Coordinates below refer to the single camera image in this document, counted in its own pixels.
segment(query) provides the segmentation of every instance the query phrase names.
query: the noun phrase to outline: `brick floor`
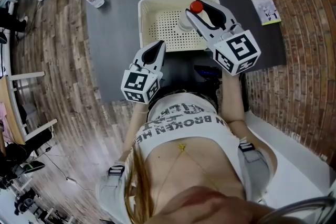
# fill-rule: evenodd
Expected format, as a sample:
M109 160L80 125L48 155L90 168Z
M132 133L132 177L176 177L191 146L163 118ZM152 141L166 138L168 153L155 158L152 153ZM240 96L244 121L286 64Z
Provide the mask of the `brick floor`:
M287 66L247 74L251 110L333 165L336 0L274 1Z

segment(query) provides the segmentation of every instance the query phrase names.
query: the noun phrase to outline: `necklace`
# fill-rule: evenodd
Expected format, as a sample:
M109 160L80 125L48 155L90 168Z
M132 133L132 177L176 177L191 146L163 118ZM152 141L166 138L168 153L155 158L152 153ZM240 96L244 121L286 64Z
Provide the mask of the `necklace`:
M213 180L208 176L208 174L207 174L207 172L203 169L203 167L197 162L197 161L195 161L194 160L194 158L185 150L185 148L186 148L186 144L179 144L178 145L178 147L179 147L179 149L181 150L181 152L178 154L178 156L176 157L176 159L174 160L174 162L173 162L173 164L172 164L172 166L170 167L170 169L168 170L168 173L167 173L167 175L166 175L166 177L165 177L165 179L164 179L164 181L163 181L163 183L162 183L162 185L161 185L161 187L160 187L160 190L159 190L159 193L157 194L157 196L156 196L156 199L155 199L155 207L154 207L154 210L153 210L153 212L155 212L155 210L156 210L156 207L157 207L157 203L158 203L158 199L159 199L159 195L160 195L160 193L161 193L161 191L162 191L162 189L163 189L163 186L164 186L164 184L166 183L166 181L167 181L167 178L168 178L168 175L170 174L170 172L171 172L171 170L173 169L173 167L174 167L174 165L175 165L175 163L177 162L177 160L179 159L179 157L181 157L181 155L183 154L183 153L185 153L201 170L202 170L202 173L205 175L205 177L212 183L212 185L215 187L215 189L216 189L216 191L219 191L218 190L218 188L217 188L217 186L216 186L216 184L213 182Z

